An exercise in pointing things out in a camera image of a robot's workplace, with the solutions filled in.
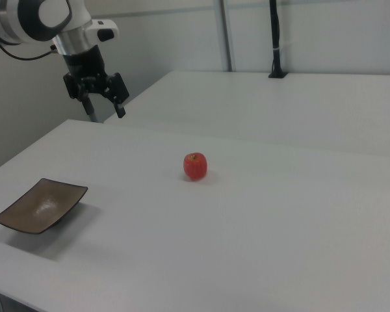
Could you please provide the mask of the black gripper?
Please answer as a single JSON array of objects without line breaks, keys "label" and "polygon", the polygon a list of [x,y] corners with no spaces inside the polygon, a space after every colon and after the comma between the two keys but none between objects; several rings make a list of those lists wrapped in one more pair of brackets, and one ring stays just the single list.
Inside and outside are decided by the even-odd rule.
[{"label": "black gripper", "polygon": [[[69,70],[69,73],[63,77],[68,95],[81,102],[87,114],[93,114],[94,106],[85,85],[78,83],[74,78],[106,76],[105,63],[99,47],[95,45],[88,51],[76,55],[64,55],[63,58]],[[105,78],[103,95],[113,104],[117,117],[123,118],[126,114],[123,103],[129,97],[129,91],[119,73]]]}]

